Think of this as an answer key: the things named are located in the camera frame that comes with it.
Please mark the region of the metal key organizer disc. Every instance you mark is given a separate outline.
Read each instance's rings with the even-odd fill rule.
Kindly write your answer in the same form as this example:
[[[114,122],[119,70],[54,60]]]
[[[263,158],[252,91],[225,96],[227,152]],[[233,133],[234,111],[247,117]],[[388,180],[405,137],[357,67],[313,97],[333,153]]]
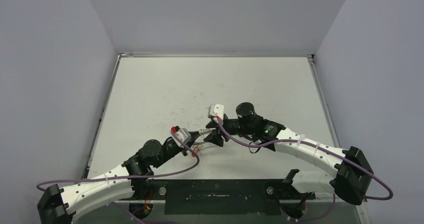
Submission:
[[[192,149],[194,149],[195,147],[202,149],[205,146],[212,146],[211,143],[204,141],[204,139],[211,134],[213,130],[212,129],[201,129],[198,131],[198,138],[193,142],[192,144]]]

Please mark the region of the red tagged key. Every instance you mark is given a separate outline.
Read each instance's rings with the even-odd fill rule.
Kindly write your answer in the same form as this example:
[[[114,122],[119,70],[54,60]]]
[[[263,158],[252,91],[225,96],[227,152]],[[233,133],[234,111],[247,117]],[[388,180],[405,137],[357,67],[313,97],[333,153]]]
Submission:
[[[191,151],[191,155],[192,155],[192,157],[196,157],[199,154],[200,154],[200,149],[197,146],[195,146]]]

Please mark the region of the black tagged key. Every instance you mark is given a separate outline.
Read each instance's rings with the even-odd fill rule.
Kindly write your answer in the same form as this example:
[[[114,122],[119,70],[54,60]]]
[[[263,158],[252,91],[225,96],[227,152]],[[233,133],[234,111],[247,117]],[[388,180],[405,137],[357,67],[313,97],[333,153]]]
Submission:
[[[249,147],[248,147],[249,153],[250,154],[258,153],[261,150],[261,147],[256,147],[256,146],[261,145],[261,144],[262,143],[260,141],[250,142]]]

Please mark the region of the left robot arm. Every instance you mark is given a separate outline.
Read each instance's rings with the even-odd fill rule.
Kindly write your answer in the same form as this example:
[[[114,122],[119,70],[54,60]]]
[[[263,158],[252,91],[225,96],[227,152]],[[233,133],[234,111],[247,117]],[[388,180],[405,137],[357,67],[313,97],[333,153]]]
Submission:
[[[72,223],[81,216],[114,201],[149,193],[148,179],[158,177],[153,169],[182,153],[187,155],[200,131],[173,127],[164,143],[148,140],[133,156],[113,169],[91,179],[42,182],[37,209],[42,223]]]

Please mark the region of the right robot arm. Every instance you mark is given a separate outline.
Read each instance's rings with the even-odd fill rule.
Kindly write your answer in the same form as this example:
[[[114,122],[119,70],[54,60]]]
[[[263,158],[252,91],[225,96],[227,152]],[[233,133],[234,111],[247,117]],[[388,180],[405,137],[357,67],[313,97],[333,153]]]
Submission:
[[[301,193],[331,193],[345,202],[361,205],[371,183],[373,170],[364,153],[354,146],[349,149],[321,144],[298,134],[284,125],[256,114],[254,105],[243,102],[236,107],[236,119],[225,114],[224,105],[212,104],[208,108],[212,132],[205,142],[218,146],[236,137],[245,147],[267,148],[308,162],[321,169],[319,172],[291,170],[283,183],[283,193],[296,198]]]

